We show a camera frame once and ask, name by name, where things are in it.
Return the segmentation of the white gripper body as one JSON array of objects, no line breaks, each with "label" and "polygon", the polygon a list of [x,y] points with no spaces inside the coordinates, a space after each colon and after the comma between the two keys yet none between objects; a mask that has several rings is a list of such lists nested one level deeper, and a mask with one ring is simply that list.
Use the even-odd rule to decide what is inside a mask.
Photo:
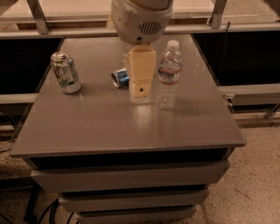
[{"label": "white gripper body", "polygon": [[164,33],[174,0],[112,0],[111,19],[121,41],[150,44]]}]

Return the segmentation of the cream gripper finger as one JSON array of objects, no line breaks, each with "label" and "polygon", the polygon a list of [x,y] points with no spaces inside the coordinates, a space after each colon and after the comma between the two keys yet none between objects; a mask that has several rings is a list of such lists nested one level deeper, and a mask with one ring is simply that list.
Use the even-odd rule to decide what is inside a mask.
[{"label": "cream gripper finger", "polygon": [[150,44],[133,46],[127,56],[129,91],[132,98],[147,97],[156,66],[157,53]]}]

